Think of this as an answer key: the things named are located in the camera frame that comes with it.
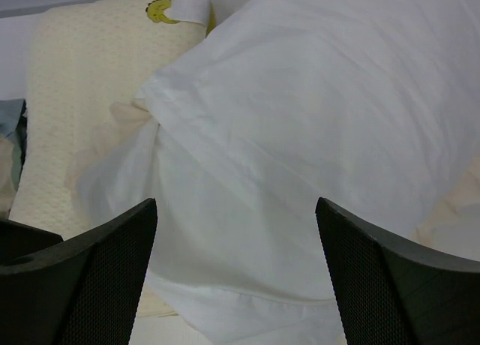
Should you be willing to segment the grey plush ruffled pillowcase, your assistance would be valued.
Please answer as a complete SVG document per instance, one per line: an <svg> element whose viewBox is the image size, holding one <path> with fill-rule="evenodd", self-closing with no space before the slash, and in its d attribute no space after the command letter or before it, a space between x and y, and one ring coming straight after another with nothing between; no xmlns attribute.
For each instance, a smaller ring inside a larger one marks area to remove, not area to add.
<svg viewBox="0 0 480 345"><path fill-rule="evenodd" d="M143 126L152 116L143 102L115 102L109 108L115 141ZM479 260L479 156L475 156L453 190L441 199L411 239L447 254Z"/></svg>

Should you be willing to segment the white pillow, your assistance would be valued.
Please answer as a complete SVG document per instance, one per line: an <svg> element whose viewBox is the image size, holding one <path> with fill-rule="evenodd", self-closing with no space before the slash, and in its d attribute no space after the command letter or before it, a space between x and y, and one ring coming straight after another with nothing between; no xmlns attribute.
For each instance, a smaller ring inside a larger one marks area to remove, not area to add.
<svg viewBox="0 0 480 345"><path fill-rule="evenodd" d="M136 98L91 222L155 199L148 284L213 344L334 344L317 201L407 237L467 177L479 0L251 0Z"/></svg>

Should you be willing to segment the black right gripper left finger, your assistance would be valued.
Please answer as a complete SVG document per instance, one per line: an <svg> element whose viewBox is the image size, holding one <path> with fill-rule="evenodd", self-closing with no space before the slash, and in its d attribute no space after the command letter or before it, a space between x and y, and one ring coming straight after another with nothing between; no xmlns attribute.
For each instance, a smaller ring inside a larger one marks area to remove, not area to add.
<svg viewBox="0 0 480 345"><path fill-rule="evenodd" d="M127 344L157 228L147 199L73 238L1 222L3 344Z"/></svg>

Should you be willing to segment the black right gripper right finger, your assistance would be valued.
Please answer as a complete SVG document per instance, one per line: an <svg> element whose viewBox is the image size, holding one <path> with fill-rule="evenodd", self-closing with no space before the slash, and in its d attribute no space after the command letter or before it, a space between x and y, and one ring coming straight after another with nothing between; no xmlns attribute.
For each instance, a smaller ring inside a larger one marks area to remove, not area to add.
<svg viewBox="0 0 480 345"><path fill-rule="evenodd" d="M479 262L321 198L319 236L348 344L478 344Z"/></svg>

